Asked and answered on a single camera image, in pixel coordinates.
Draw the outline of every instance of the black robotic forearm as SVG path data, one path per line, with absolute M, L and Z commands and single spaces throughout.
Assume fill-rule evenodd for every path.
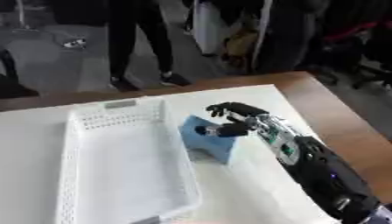
M 358 224 L 376 210 L 380 201 L 341 157 L 313 137 L 295 141 L 300 160 L 283 167 L 329 215 L 344 224 Z

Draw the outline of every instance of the basket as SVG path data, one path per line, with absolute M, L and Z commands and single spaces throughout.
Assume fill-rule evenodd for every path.
M 199 204 L 191 162 L 161 98 L 70 113 L 56 224 L 165 222 Z

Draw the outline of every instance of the prosthetic hand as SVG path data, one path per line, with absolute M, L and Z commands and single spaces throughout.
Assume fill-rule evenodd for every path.
M 392 223 L 392 213 L 372 194 L 368 184 L 332 150 L 303 136 L 285 120 L 238 102 L 206 109 L 230 123 L 197 127 L 201 135 L 246 136 L 250 131 L 269 145 L 283 168 L 323 210 L 344 224 Z

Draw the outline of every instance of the person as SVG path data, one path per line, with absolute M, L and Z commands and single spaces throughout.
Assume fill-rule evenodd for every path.
M 159 64 L 160 80 L 166 86 L 186 86 L 190 82 L 172 71 L 172 44 L 156 0 L 110 0 L 108 40 L 110 82 L 120 91 L 138 90 L 125 78 L 136 43 L 136 26 L 143 30 Z

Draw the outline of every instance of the sneaker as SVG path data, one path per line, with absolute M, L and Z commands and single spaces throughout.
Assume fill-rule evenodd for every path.
M 124 77 L 116 78 L 110 77 L 110 84 L 116 88 L 119 92 L 129 92 L 129 91 L 138 91 L 140 90 L 138 87 L 134 86 Z
M 191 85 L 191 82 L 177 73 L 169 77 L 161 75 L 161 84 L 167 87 L 184 87 Z

